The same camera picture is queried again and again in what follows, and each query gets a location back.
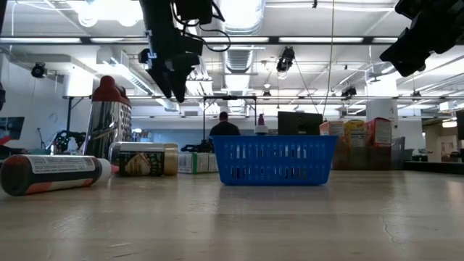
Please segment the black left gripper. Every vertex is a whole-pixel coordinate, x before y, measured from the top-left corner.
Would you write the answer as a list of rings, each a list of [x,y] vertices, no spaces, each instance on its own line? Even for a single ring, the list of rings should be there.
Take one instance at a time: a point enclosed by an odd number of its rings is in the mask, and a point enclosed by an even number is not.
[[[187,77],[200,64],[203,42],[183,35],[179,29],[167,32],[146,30],[148,48],[138,54],[138,61],[148,66],[152,77],[164,96],[173,93],[179,103],[185,100]]]

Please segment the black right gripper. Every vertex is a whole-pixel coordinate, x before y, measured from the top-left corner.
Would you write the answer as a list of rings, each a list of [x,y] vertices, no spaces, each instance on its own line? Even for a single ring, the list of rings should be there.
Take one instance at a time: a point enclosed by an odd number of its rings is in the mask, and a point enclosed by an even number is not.
[[[400,0],[394,10],[411,21],[410,27],[380,60],[403,77],[425,70],[431,54],[443,54],[463,41],[463,0]]]

